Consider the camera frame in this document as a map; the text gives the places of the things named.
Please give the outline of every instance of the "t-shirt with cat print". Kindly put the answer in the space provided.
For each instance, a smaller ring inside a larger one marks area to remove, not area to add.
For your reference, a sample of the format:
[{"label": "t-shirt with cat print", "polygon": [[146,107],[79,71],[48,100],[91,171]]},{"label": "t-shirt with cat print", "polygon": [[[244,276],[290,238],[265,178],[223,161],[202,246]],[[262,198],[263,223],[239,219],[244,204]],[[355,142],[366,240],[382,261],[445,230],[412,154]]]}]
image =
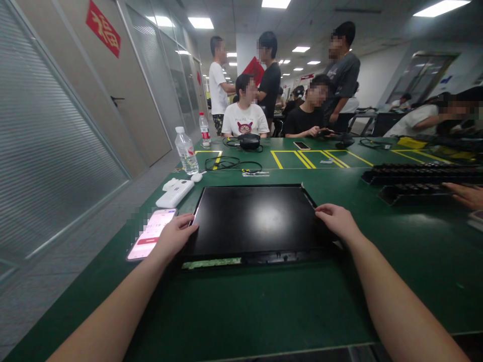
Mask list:
[{"label": "t-shirt with cat print", "polygon": [[240,134],[253,133],[259,135],[269,131],[267,118],[260,106],[252,104],[247,109],[242,110],[238,103],[233,103],[226,108],[222,133],[238,137]]}]

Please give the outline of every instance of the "black t-shirt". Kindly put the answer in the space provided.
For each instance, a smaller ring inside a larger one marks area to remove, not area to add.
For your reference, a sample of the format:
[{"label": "black t-shirt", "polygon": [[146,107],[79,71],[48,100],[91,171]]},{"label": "black t-shirt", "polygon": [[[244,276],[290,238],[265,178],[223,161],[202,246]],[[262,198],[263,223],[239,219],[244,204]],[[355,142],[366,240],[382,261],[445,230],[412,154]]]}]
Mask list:
[{"label": "black t-shirt", "polygon": [[284,134],[299,134],[314,126],[324,127],[324,113],[317,108],[312,113],[304,112],[300,107],[295,108],[283,123]]},{"label": "black t-shirt", "polygon": [[280,77],[282,73],[277,62],[272,63],[265,73],[263,73],[259,91],[265,92],[267,95],[262,101],[258,102],[260,107],[265,107],[265,115],[267,118],[273,118],[275,112],[275,103],[277,103],[278,90],[280,89]]}]

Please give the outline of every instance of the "yellow box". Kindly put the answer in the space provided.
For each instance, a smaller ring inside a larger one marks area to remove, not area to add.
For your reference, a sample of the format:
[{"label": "yellow box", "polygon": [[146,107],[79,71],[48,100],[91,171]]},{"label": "yellow box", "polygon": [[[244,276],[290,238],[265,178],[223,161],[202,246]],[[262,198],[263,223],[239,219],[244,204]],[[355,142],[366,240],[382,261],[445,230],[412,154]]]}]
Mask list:
[{"label": "yellow box", "polygon": [[414,138],[411,138],[411,137],[403,137],[399,140],[397,144],[401,146],[413,148],[413,149],[421,149],[421,148],[425,148],[428,143],[415,140]]}]

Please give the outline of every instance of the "shorts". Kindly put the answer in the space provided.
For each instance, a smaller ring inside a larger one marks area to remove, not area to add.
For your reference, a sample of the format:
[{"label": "shorts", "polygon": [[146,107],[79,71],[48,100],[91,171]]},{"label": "shorts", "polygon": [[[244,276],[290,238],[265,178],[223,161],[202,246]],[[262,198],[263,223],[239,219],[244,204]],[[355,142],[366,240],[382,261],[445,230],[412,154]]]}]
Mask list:
[{"label": "shorts", "polygon": [[223,116],[224,115],[212,115],[213,116],[213,122],[215,123],[216,127],[216,134],[220,137],[221,136],[221,130],[223,128]]}]

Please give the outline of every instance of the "white mouse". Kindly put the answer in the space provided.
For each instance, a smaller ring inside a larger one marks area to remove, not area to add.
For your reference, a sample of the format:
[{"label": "white mouse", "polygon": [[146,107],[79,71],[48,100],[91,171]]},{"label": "white mouse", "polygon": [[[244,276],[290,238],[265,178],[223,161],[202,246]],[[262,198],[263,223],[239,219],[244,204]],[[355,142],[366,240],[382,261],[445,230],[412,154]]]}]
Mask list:
[{"label": "white mouse", "polygon": [[195,173],[193,176],[191,176],[191,181],[193,182],[199,182],[203,178],[203,175],[200,173]]}]

